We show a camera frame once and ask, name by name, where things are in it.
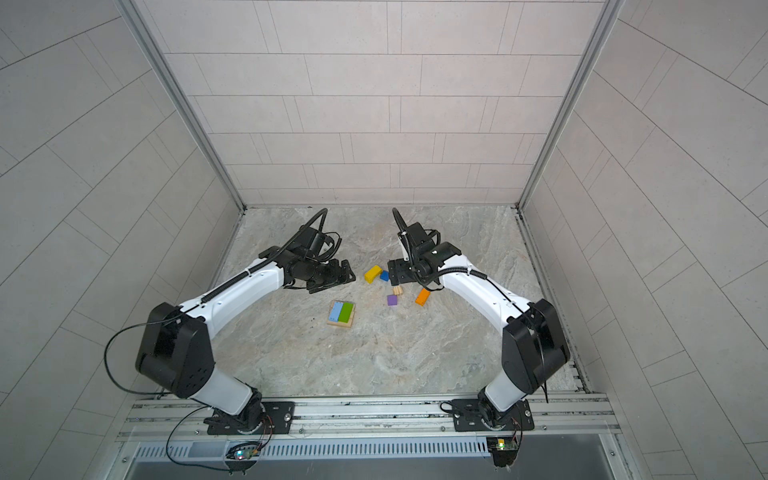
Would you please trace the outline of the light blue wood block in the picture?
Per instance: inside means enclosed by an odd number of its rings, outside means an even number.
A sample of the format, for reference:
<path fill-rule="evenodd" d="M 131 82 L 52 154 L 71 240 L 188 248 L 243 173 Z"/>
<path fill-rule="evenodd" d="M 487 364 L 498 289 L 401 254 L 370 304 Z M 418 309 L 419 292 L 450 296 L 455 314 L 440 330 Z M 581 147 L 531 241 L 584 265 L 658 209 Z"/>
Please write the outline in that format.
<path fill-rule="evenodd" d="M 341 315 L 341 311 L 343 309 L 344 303 L 341 301 L 334 301 L 331 307 L 331 311 L 329 313 L 329 320 L 331 322 L 337 322 L 339 320 L 339 317 Z"/>

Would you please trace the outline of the green wood block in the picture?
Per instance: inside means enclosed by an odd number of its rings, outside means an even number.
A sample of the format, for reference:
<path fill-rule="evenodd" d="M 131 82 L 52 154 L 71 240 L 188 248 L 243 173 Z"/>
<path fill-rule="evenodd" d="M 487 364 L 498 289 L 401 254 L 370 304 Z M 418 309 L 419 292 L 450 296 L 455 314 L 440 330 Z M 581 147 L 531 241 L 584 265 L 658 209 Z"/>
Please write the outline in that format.
<path fill-rule="evenodd" d="M 341 310 L 338 316 L 338 322 L 342 324 L 349 324 L 354 315 L 355 305 L 351 302 L 343 302 Z"/>

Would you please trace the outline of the natural wood block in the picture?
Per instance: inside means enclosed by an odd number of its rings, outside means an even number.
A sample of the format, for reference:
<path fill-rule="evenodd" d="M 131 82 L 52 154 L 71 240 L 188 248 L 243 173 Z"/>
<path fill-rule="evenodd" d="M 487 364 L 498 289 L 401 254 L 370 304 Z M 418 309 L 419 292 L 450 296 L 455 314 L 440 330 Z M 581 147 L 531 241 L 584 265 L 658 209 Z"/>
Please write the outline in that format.
<path fill-rule="evenodd" d="M 338 322 L 338 321 L 327 321 L 328 325 L 334 326 L 334 327 L 340 327 L 340 328 L 351 328 L 353 325 L 353 322 Z"/>

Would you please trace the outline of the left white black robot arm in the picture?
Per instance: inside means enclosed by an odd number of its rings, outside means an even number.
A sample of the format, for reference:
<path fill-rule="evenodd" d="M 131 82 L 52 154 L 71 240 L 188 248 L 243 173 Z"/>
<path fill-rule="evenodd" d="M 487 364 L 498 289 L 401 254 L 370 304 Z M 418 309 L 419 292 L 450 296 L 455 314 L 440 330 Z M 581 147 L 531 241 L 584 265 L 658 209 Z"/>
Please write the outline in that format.
<path fill-rule="evenodd" d="M 137 372 L 172 395 L 213 410 L 211 434 L 250 434 L 267 424 L 262 395 L 216 365 L 213 339 L 241 313 L 281 289 L 318 293 L 355 281 L 346 260 L 335 257 L 336 232 L 323 230 L 327 209 L 318 210 L 281 246 L 261 252 L 244 270 L 209 292 L 149 314 L 138 349 Z"/>

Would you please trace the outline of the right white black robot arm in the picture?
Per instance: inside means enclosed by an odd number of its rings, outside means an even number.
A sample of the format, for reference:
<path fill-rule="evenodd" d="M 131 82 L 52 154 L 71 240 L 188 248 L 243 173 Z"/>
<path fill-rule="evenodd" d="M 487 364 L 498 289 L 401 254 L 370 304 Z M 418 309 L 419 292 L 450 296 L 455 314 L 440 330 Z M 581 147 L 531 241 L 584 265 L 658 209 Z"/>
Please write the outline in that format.
<path fill-rule="evenodd" d="M 501 370 L 478 394 L 471 411 L 490 430 L 520 429 L 524 412 L 518 405 L 571 359 L 561 320 L 547 300 L 532 302 L 514 294 L 481 272 L 462 251 L 441 239 L 435 229 L 408 225 L 392 209 L 403 256 L 388 262 L 393 287 L 416 283 L 426 292 L 447 289 L 469 303 L 498 330 Z"/>

